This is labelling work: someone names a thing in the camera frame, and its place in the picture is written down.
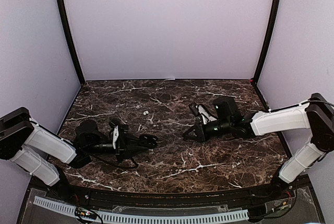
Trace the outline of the black oval charging case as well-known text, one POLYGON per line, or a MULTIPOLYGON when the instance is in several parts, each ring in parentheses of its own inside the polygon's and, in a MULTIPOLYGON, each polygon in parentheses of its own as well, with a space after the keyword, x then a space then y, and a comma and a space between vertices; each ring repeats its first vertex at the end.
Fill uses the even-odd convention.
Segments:
POLYGON ((139 136, 138 145, 149 149, 157 147, 158 138, 155 135, 143 134, 139 136))

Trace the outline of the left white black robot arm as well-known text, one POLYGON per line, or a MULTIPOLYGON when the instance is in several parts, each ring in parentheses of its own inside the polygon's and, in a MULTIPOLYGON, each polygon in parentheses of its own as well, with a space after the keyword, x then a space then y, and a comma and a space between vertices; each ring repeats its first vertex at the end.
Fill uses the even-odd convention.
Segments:
POLYGON ((47 186, 53 186, 55 195, 69 201, 74 196, 73 188, 62 181, 60 169, 36 150, 80 169, 102 154, 112 154, 121 163, 157 146, 158 138, 154 135, 136 137, 129 133, 128 125, 117 120, 109 125, 111 131, 104 135, 94 120, 85 120, 76 127, 76 136, 71 142, 43 127, 30 116, 28 109, 20 107, 1 117, 1 159, 17 164, 47 186))

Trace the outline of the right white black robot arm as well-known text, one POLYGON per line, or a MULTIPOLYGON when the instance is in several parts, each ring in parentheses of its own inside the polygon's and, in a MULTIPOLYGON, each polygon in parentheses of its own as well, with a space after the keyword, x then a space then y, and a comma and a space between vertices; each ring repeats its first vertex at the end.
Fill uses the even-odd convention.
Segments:
POLYGON ((277 200, 302 172, 315 161, 333 151, 333 105, 314 93, 303 102, 285 108, 257 111, 242 115, 233 97, 221 96, 213 101, 216 115, 202 104, 191 103, 189 108, 199 120, 183 133, 185 140, 206 142, 211 138, 232 135, 249 139, 269 133, 294 129, 310 129, 311 136, 278 170, 266 189, 271 200, 277 200))

